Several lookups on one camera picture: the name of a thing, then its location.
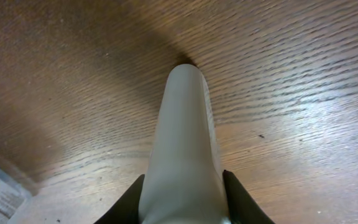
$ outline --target wood grain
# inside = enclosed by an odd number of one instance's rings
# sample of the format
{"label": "wood grain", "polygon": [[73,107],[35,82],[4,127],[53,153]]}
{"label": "wood grain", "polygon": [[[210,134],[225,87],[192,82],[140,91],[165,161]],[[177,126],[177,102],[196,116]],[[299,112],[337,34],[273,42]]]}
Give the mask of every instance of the wood grain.
{"label": "wood grain", "polygon": [[0,167],[35,195],[23,223],[107,211],[188,57],[223,167],[272,220],[358,223],[358,1],[0,1]]}

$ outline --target gray plastic tube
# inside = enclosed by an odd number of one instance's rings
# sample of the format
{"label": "gray plastic tube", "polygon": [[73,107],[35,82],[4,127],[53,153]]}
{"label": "gray plastic tube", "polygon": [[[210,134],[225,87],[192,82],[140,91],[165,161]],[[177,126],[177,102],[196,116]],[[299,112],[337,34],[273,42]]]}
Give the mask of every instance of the gray plastic tube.
{"label": "gray plastic tube", "polygon": [[157,223],[230,223],[208,87],[192,65],[169,74],[139,219]]}

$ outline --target gray cylindrical object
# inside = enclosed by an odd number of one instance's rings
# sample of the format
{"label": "gray cylindrical object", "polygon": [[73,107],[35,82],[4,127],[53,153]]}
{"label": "gray cylindrical object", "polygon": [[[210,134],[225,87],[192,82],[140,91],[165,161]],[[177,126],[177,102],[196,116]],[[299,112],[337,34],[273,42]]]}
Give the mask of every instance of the gray cylindrical object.
{"label": "gray cylindrical object", "polygon": [[165,87],[140,222],[229,223],[228,216],[208,87],[198,68],[179,65]]}

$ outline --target brown wood grain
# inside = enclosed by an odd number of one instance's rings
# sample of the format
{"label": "brown wood grain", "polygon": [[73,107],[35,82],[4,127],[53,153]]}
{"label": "brown wood grain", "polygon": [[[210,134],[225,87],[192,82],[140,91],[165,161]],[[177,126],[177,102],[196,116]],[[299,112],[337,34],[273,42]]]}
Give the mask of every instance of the brown wood grain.
{"label": "brown wood grain", "polygon": [[277,223],[358,223],[358,1],[0,1],[0,167],[23,223],[93,223],[147,168],[169,71],[203,71]]}

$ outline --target wooden table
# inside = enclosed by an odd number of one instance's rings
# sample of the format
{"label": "wooden table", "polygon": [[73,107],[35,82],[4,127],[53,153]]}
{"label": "wooden table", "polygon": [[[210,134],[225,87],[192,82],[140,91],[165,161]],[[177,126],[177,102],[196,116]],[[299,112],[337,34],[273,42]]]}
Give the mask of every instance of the wooden table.
{"label": "wooden table", "polygon": [[0,1],[0,167],[23,223],[93,223],[147,169],[169,71],[277,223],[358,223],[358,1]]}

